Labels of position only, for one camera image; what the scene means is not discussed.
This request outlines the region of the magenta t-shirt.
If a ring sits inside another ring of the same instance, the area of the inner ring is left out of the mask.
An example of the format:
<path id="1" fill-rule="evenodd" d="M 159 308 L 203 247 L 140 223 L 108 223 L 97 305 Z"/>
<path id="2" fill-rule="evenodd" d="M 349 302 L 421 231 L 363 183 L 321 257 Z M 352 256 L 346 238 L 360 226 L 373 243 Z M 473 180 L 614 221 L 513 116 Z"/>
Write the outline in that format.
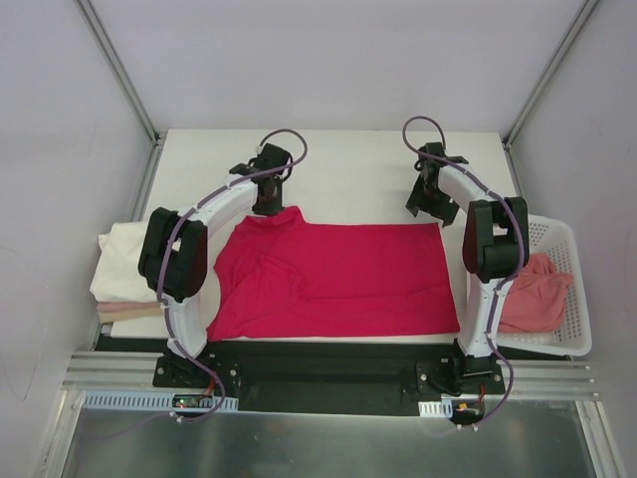
<path id="1" fill-rule="evenodd" d="M 247 216 L 214 265 L 211 342 L 459 332 L 436 224 L 313 224 L 298 207 Z"/>

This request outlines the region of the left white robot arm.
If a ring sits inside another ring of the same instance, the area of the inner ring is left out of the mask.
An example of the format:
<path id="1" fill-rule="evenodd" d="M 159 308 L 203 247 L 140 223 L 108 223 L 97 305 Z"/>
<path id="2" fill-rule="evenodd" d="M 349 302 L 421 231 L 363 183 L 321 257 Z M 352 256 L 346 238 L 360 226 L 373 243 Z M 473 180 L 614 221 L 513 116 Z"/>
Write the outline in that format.
<path id="1" fill-rule="evenodd" d="M 207 333 L 200 322 L 200 291 L 208 275 L 209 240 L 231 219 L 251 211 L 274 216 L 283 209 L 283 183 L 293 157 L 264 143 L 246 163 L 229 171 L 226 182 L 183 210 L 155 209 L 138 260 L 138 273 L 157 294 L 168 330 L 168 348 L 180 356 L 175 373 L 187 386 L 203 385 L 210 363 L 200 356 Z"/>

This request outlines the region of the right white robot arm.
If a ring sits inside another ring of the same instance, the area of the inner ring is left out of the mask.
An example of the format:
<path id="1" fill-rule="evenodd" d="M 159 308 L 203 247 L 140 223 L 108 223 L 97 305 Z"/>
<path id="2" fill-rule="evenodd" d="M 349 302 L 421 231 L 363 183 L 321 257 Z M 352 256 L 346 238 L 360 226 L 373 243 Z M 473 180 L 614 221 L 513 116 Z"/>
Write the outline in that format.
<path id="1" fill-rule="evenodd" d="M 406 209 L 426 213 L 444 227 L 459 211 L 465 213 L 462 260 L 469 298 L 457 342 L 467 357 L 488 357 L 496 347 L 507 293 L 529 260 L 527 203 L 489 188 L 465 158 L 447 155 L 441 142 L 428 142 L 416 154 L 418 176 Z"/>

